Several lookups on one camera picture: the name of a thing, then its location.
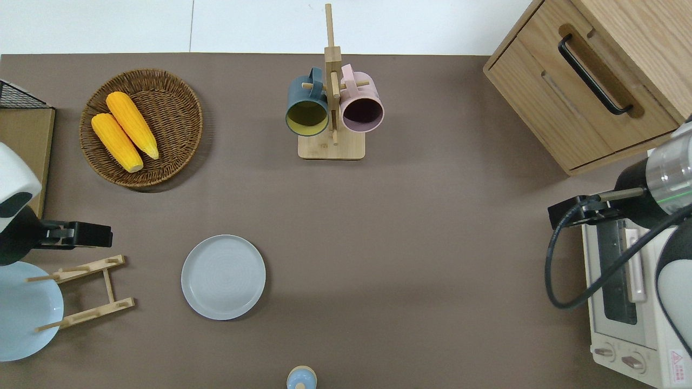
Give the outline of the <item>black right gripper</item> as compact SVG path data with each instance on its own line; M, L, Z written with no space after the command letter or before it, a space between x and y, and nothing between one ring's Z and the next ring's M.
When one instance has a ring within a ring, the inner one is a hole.
M570 209L581 202L585 202L588 196L576 196L564 200L558 204L548 207L549 221L552 229L556 229L564 215L568 214ZM622 219L621 210L615 209L610 202L591 202L583 204L579 207L571 217L569 217L564 227L572 227L581 224L596 225L609 220Z

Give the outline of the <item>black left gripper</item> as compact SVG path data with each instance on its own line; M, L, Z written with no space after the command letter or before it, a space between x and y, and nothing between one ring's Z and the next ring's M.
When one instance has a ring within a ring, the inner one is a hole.
M38 249L72 250L78 247L112 247L113 232L110 226L79 221L41 221L41 237Z

